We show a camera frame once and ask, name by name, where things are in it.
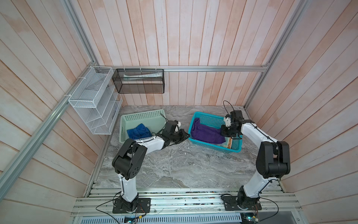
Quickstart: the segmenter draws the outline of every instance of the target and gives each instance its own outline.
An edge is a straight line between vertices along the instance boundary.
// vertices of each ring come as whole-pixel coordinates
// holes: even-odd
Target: marble floor
[[[186,132],[196,111],[226,115],[223,106],[124,106],[118,117],[157,109],[164,109],[169,120],[180,121],[181,128]],[[244,118],[248,119],[243,107],[235,106],[235,109],[241,110]],[[112,167],[113,157],[122,146],[119,143],[119,125],[120,119],[113,130],[110,145],[93,187],[120,188],[118,176]],[[186,140],[147,154],[136,176],[137,188],[240,188],[250,180],[256,170],[257,153],[258,148],[245,136],[242,150],[238,153],[223,153]]]

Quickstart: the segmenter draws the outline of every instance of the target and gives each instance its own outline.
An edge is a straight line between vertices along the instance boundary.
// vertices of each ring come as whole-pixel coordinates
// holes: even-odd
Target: white wire shelf
[[[111,108],[111,110],[109,112],[106,122],[101,126],[91,129],[91,132],[93,134],[111,134],[112,133],[112,130],[113,130],[114,124],[117,120],[118,112],[122,105],[122,102],[123,102],[122,98],[120,101],[114,101],[113,107]]]
[[[112,75],[110,67],[92,67],[69,99],[92,134],[111,134],[122,105],[115,85],[107,87]]]
[[[111,67],[93,66],[69,98],[69,103],[74,108],[96,108],[112,76]]]

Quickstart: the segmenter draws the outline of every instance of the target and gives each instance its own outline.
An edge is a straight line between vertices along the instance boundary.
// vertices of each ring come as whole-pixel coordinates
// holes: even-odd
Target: black mesh basket
[[[118,93],[164,93],[163,69],[117,68],[112,80]]]

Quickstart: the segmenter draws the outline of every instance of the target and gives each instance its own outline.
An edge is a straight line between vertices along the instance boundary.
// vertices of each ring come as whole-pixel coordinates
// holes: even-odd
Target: aluminum rail
[[[269,58],[269,62],[267,63],[267,69],[261,74],[257,83],[255,84],[254,88],[252,89],[249,97],[247,98],[246,104],[244,108],[248,108],[253,101],[256,93],[261,88],[263,81],[265,80],[267,74],[270,71],[272,65],[276,62],[277,58],[279,57],[280,53],[282,52],[284,46],[286,45],[288,39],[291,37],[293,31],[295,30],[299,20],[303,17],[304,11],[308,8],[309,4],[312,0],[301,0],[291,17],[285,31],[283,32],[280,40],[278,41],[277,46],[275,47],[274,52],[272,53],[271,57]]]
[[[82,72],[80,77],[83,77],[89,71],[89,66],[93,66],[95,62],[91,62],[88,67]],[[70,90],[64,95],[52,112],[42,122],[42,124],[36,129],[34,134],[29,138],[22,149],[16,154],[15,158],[6,167],[2,175],[0,176],[0,201],[5,197],[7,192],[13,186],[17,178],[20,176],[26,165],[30,162],[34,154],[37,152],[41,144],[45,141],[48,134],[61,118],[63,113],[69,106],[68,99],[74,92],[76,87],[81,82],[78,78],[72,85]]]
[[[74,204],[71,216],[100,216],[103,213],[96,207],[113,199],[120,189],[98,189],[97,196],[78,198]],[[232,213],[225,211],[222,194],[237,194],[238,189],[138,189],[140,197],[151,198],[151,210],[148,215],[156,214],[205,214],[205,213]],[[280,211],[301,211],[302,207],[294,193],[283,193],[279,190],[265,190],[260,195],[260,212],[277,211],[277,203]],[[112,214],[113,204],[111,202],[98,207],[99,210]]]
[[[265,72],[266,66],[111,66],[113,69],[163,69],[164,72]]]

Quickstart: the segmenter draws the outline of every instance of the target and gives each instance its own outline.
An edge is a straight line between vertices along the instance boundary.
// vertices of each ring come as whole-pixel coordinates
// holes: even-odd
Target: black cable
[[[226,102],[228,102],[228,103],[230,104],[230,106],[232,107],[232,110],[234,111],[235,109],[234,109],[234,107],[231,105],[231,103],[230,103],[229,101],[224,100],[224,101],[223,101],[223,105],[224,105],[224,102],[225,102],[225,101],[226,101]]]
[[[259,198],[272,201],[272,200],[270,200],[270,199],[268,199],[268,198],[260,197],[260,194],[261,194],[261,192],[258,193],[258,197],[259,197]],[[267,218],[264,218],[264,219],[260,220],[259,222],[264,221],[264,220],[269,219],[269,218],[272,218],[272,217],[274,217],[274,216],[279,212],[279,206],[276,204],[276,202],[274,202],[274,201],[272,201],[272,202],[275,203],[275,205],[277,206],[277,212],[276,212],[275,214],[273,214],[272,216],[270,216],[270,217],[267,217]]]
[[[116,199],[118,199],[118,198],[120,198],[120,197],[122,197],[122,196],[119,196],[119,197],[117,197],[117,198],[113,198],[113,199],[110,200],[110,201],[106,201],[105,203],[102,203],[102,204],[100,204],[99,206],[104,205],[104,204],[106,204],[106,203],[108,203],[108,202],[114,201],[114,200],[116,200]],[[99,206],[96,207],[96,210],[97,210],[97,211],[100,211],[100,212],[102,212],[102,213],[105,213],[106,215],[109,215],[109,216],[112,217],[118,224],[120,224],[119,221],[118,221],[116,218],[114,218],[111,214],[99,210],[99,209],[98,209]]]
[[[226,196],[226,195],[232,196],[231,194],[222,194],[222,195],[220,195],[221,200],[223,200],[225,203],[228,203],[230,206],[232,206],[230,202],[226,201],[226,200],[223,198],[223,196]]]
[[[162,117],[164,117],[164,115],[163,115],[162,113],[160,113],[160,115],[161,115]],[[166,117],[164,117],[164,119],[165,119],[166,121],[168,121],[168,119],[167,119]]]
[[[113,201],[113,205],[114,205],[114,198],[117,196],[117,194],[119,194],[119,193],[121,193],[122,191],[120,191],[120,192],[118,192],[118,193],[116,193],[115,195],[114,195],[114,197],[113,197],[113,199],[112,199],[112,201]]]

